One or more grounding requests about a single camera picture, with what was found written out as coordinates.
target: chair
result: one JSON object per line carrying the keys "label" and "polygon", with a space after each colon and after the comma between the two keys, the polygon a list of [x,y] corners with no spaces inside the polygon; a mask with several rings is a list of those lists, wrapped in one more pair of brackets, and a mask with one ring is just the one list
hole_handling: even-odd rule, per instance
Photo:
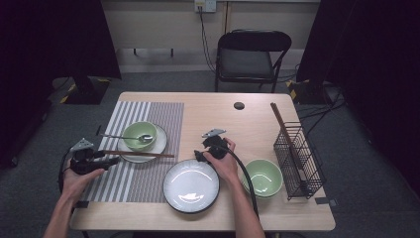
{"label": "chair", "polygon": [[[215,91],[219,80],[224,82],[277,84],[281,61],[290,49],[291,39],[282,32],[236,30],[219,39],[216,58]],[[280,56],[272,64],[270,53]]]}

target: wire basket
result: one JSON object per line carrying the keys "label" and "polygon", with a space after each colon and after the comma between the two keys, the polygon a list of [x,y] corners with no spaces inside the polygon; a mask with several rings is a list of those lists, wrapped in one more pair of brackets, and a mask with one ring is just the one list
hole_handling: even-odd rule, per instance
{"label": "wire basket", "polygon": [[287,199],[310,198],[326,182],[321,163],[305,139],[300,123],[284,123],[274,143],[278,164],[283,173]]}

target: metal spoon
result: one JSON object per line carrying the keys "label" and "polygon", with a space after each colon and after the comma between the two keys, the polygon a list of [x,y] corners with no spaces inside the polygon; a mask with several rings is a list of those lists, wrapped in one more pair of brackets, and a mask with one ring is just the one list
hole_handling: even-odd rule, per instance
{"label": "metal spoon", "polygon": [[151,135],[143,135],[140,136],[138,138],[134,138],[134,137],[122,137],[122,136],[114,136],[114,135],[107,135],[107,134],[100,134],[103,137],[110,137],[110,138],[120,138],[120,139],[129,139],[129,140],[139,140],[143,143],[149,143],[150,141],[152,141],[154,139],[153,136]]}

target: striped placemat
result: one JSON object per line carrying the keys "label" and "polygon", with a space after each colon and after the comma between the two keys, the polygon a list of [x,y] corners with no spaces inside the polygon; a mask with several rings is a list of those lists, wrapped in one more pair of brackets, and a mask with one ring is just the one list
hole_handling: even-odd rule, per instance
{"label": "striped placemat", "polygon": [[[119,101],[105,134],[122,135],[124,129],[138,121],[149,121],[162,127],[167,136],[165,154],[142,164],[121,159],[103,176],[86,188],[81,200],[103,202],[165,202],[162,183],[166,172],[177,163],[182,126],[183,103]],[[104,138],[99,150],[117,150],[118,139]]]}

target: chopsticks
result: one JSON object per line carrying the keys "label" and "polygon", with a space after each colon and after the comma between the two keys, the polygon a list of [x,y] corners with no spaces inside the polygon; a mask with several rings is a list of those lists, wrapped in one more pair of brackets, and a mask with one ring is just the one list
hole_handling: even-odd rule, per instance
{"label": "chopsticks", "polygon": [[155,153],[148,153],[148,152],[127,152],[127,151],[102,151],[104,154],[108,155],[123,155],[123,156],[148,156],[148,157],[167,157],[167,158],[175,158],[175,155],[168,155],[168,154],[155,154]]}
{"label": "chopsticks", "polygon": [[300,179],[301,180],[306,180],[306,175],[305,175],[305,172],[303,171],[302,162],[300,161],[299,155],[296,152],[296,148],[294,148],[294,144],[293,144],[293,142],[290,139],[290,136],[289,136],[289,134],[287,132],[287,129],[286,129],[285,125],[284,125],[284,121],[281,118],[280,112],[278,111],[277,105],[275,103],[273,103],[273,102],[271,102],[270,105],[271,105],[272,111],[274,112],[275,117],[277,118],[278,124],[280,125],[280,130],[283,133],[284,138],[286,139],[286,142],[287,142],[287,145],[288,145],[288,148],[289,148],[291,157],[292,157],[292,159],[294,161],[294,164],[296,165],[296,167],[298,169],[298,172],[299,172],[299,175],[300,175]]}

